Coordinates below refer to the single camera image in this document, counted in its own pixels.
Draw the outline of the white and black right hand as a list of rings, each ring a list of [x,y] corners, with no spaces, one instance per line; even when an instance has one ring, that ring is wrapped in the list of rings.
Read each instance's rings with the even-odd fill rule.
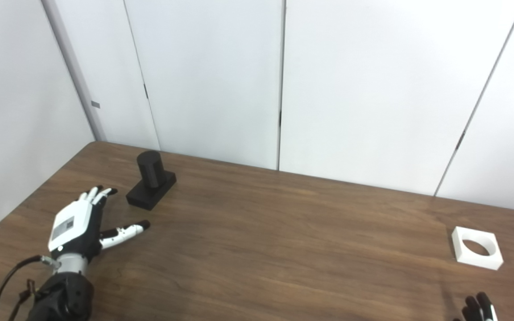
[[[461,309],[464,321],[498,321],[496,309],[485,292],[467,296]]]

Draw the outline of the white and black left hand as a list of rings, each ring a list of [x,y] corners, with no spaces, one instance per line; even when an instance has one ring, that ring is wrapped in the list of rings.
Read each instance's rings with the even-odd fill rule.
[[[98,185],[57,213],[48,242],[53,260],[74,254],[90,262],[103,249],[118,246],[150,228],[150,221],[144,220],[108,231],[101,230],[106,201],[116,193],[117,189],[104,189]]]

